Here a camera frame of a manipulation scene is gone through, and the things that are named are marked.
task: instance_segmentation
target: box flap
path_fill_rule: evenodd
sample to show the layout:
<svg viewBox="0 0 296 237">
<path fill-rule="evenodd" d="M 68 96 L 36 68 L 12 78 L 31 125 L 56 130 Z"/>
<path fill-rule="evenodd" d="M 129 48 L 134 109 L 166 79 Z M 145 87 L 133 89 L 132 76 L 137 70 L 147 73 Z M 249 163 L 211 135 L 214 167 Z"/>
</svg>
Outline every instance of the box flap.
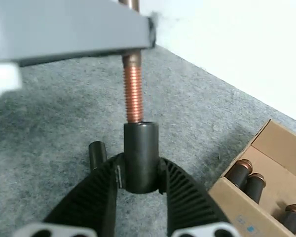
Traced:
<svg viewBox="0 0 296 237">
<path fill-rule="evenodd" d="M 270 121 L 252 146 L 296 176 L 296 135 Z"/>
</svg>

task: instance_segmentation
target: copper bolt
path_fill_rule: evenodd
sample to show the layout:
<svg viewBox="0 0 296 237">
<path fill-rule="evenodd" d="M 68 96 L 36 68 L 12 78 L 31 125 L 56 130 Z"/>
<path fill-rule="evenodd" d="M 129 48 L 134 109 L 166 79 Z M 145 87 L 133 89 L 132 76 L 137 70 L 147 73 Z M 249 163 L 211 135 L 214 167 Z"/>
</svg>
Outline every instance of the copper bolt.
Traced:
<svg viewBox="0 0 296 237">
<path fill-rule="evenodd" d="M 130 9 L 139 11 L 138 0 L 119 0 Z M 144 119 L 142 89 L 142 56 L 140 50 L 122 57 L 124 66 L 125 102 L 127 121 L 142 122 Z"/>
</svg>

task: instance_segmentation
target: white wall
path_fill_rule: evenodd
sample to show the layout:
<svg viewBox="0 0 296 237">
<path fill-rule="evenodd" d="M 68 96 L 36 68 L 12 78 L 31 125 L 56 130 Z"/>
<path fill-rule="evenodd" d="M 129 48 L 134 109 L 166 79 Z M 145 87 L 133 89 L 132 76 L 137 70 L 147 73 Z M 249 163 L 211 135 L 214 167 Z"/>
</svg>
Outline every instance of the white wall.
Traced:
<svg viewBox="0 0 296 237">
<path fill-rule="evenodd" d="M 141 0 L 157 44 L 296 119 L 296 0 Z"/>
</svg>

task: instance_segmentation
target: black rubber grip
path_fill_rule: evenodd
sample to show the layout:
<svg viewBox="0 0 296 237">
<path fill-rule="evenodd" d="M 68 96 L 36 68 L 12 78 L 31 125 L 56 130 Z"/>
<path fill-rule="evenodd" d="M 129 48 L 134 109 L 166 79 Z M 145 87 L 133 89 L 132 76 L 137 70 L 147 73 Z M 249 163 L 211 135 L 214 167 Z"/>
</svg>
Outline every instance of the black rubber grip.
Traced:
<svg viewBox="0 0 296 237">
<path fill-rule="evenodd" d="M 162 187 L 167 193 L 168 236 L 175 230 L 215 222 L 229 222 L 205 187 L 173 162 L 162 159 Z"/>
<path fill-rule="evenodd" d="M 117 185 L 116 157 L 93 170 L 72 189 L 44 222 L 87 227 L 99 237 L 114 236 Z"/>
</svg>

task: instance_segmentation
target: copper-capped black cylinder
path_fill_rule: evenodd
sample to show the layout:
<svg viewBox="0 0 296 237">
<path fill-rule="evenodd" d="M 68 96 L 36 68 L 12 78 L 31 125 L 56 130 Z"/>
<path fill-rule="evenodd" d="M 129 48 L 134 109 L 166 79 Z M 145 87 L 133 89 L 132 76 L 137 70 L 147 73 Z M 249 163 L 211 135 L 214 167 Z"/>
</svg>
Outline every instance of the copper-capped black cylinder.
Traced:
<svg viewBox="0 0 296 237">
<path fill-rule="evenodd" d="M 251 174 L 252 164 L 247 159 L 238 160 L 233 167 L 228 171 L 225 177 L 240 189 L 244 188 L 246 180 Z"/>
<path fill-rule="evenodd" d="M 247 183 L 243 192 L 258 204 L 265 186 L 266 182 L 263 175 L 254 173 L 247 178 Z"/>
<path fill-rule="evenodd" d="M 158 189 L 159 131 L 154 122 L 124 124 L 125 189 L 146 194 Z"/>
<path fill-rule="evenodd" d="M 280 222 L 294 235 L 296 235 L 296 204 L 286 207 L 285 215 Z"/>
</svg>

